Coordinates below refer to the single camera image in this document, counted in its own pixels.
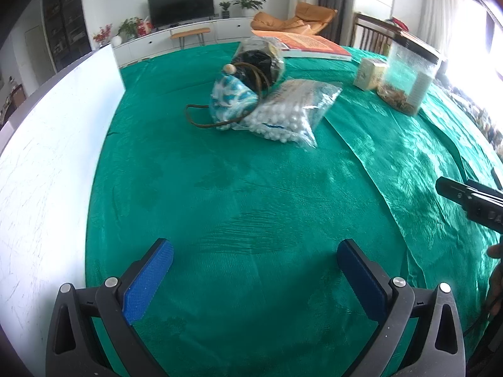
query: green tablecloth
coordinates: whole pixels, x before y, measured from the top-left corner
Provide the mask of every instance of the green tablecloth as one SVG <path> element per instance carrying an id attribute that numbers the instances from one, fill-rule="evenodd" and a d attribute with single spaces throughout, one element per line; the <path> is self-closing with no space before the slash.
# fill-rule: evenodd
<path id="1" fill-rule="evenodd" d="M 434 183 L 444 175 L 494 186 L 490 170 L 503 166 L 477 128 L 436 87 L 418 117 L 354 87 L 371 55 L 358 50 L 351 62 L 287 60 L 286 77 L 344 85 L 315 131 L 317 149 L 191 126 L 185 104 L 208 103 L 236 48 L 122 70 L 126 93 L 91 194 L 87 284 L 121 274 L 158 237 L 173 243 L 173 266 L 134 325 L 172 377 L 341 375 L 376 327 L 336 265 L 344 238 L 391 276 L 451 284 L 463 327 L 471 323 L 497 235 L 467 221 Z"/>

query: plastic bag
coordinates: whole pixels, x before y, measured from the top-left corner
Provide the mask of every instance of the plastic bag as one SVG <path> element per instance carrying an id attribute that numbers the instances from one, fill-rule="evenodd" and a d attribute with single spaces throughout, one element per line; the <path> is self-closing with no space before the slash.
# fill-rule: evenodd
<path id="1" fill-rule="evenodd" d="M 222 123 L 239 119 L 255 109 L 257 103 L 258 96 L 255 92 L 236 77 L 222 73 L 213 86 L 209 111 L 215 123 Z M 227 130 L 235 124 L 224 124 L 217 129 Z"/>
<path id="2" fill-rule="evenodd" d="M 260 37 L 245 39 L 213 85 L 208 107 L 214 125 L 219 125 L 215 127 L 238 128 L 240 118 L 255 109 L 259 96 L 281 78 L 284 69 L 281 50 L 274 43 Z"/>
<path id="3" fill-rule="evenodd" d="M 257 86 L 257 78 L 252 68 L 239 65 L 243 62 L 261 71 L 261 87 Z M 233 75 L 255 93 L 272 87 L 281 79 L 285 71 L 285 61 L 279 45 L 259 36 L 253 36 L 241 42 L 232 57 L 231 64 L 236 66 L 236 72 Z"/>
<path id="4" fill-rule="evenodd" d="M 265 139 L 316 147 L 313 131 L 341 92 L 341 86 L 325 82 L 287 80 L 245 117 L 240 126 Z"/>

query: white cabinet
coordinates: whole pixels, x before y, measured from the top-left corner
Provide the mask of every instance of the white cabinet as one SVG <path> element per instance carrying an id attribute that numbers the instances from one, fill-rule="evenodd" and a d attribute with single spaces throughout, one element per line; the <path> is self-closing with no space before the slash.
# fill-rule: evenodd
<path id="1" fill-rule="evenodd" d="M 229 40 L 252 36 L 251 21 L 250 18 L 230 18 L 216 21 L 217 39 Z"/>
<path id="2" fill-rule="evenodd" d="M 119 66 L 129 64 L 133 61 L 131 51 L 129 51 L 129 44 L 120 45 L 114 48 L 115 60 Z"/>
<path id="3" fill-rule="evenodd" d="M 155 32 L 128 43 L 133 60 L 155 55 L 158 52 L 173 49 L 171 34 L 168 30 Z"/>
<path id="4" fill-rule="evenodd" d="M 180 41 L 178 38 L 172 40 L 171 36 L 198 28 L 210 29 L 210 32 L 203 34 L 206 45 L 242 41 L 253 35 L 250 22 L 251 18 L 228 18 L 173 27 L 125 42 L 114 49 L 115 58 L 119 66 L 122 66 L 146 57 L 156 57 L 177 51 L 180 49 Z M 193 46 L 199 46 L 197 35 L 186 36 L 185 49 Z"/>

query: person's hand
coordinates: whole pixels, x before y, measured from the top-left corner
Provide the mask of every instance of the person's hand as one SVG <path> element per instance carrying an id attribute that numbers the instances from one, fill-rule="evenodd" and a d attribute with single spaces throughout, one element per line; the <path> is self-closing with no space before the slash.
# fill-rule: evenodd
<path id="1" fill-rule="evenodd" d="M 487 249 L 487 255 L 491 258 L 499 259 L 501 257 L 500 254 L 500 245 L 492 245 Z M 488 306 L 494 301 L 498 295 L 500 295 L 501 291 L 503 291 L 503 274 L 501 273 L 501 262 L 494 269 L 489 278 L 489 292 L 487 293 L 487 300 L 485 304 Z M 501 299 L 495 303 L 492 309 L 489 311 L 489 316 L 493 318 L 498 314 L 501 309 Z"/>

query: green plant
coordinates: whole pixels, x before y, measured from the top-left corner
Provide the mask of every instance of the green plant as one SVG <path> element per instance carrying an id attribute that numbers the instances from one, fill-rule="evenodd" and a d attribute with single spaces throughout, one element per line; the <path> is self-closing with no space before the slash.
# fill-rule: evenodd
<path id="1" fill-rule="evenodd" d="M 260 10 L 265 2 L 265 0 L 234 0 L 234 5 L 240 5 L 241 8 Z"/>
<path id="2" fill-rule="evenodd" d="M 219 6 L 223 8 L 224 11 L 228 11 L 231 5 L 230 1 L 222 1 Z"/>
<path id="3" fill-rule="evenodd" d="M 138 17 L 127 18 L 124 22 L 119 26 L 118 34 L 125 34 L 126 36 L 134 36 L 138 37 L 138 28 L 136 27 L 136 23 L 138 21 Z"/>

